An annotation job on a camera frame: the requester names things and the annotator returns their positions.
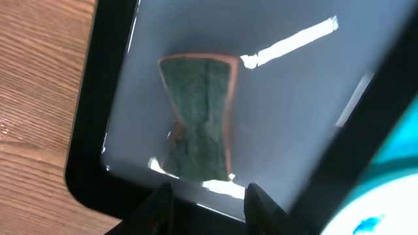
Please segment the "green scouring pad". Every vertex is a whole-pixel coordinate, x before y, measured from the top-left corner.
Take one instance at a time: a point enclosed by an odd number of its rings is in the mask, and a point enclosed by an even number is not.
[[[228,181],[237,58],[181,54],[159,67],[177,119],[161,168],[191,181]]]

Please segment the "black tray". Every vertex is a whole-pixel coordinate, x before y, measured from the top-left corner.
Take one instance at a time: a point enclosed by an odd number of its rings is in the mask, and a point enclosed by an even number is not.
[[[112,176],[100,161],[136,10],[137,0],[98,0],[65,169],[78,201],[121,219],[154,190]],[[417,94],[417,32],[414,16],[292,207],[291,217],[310,234],[319,234],[332,218]],[[243,222],[194,203],[177,200],[175,210],[182,234],[245,234]]]

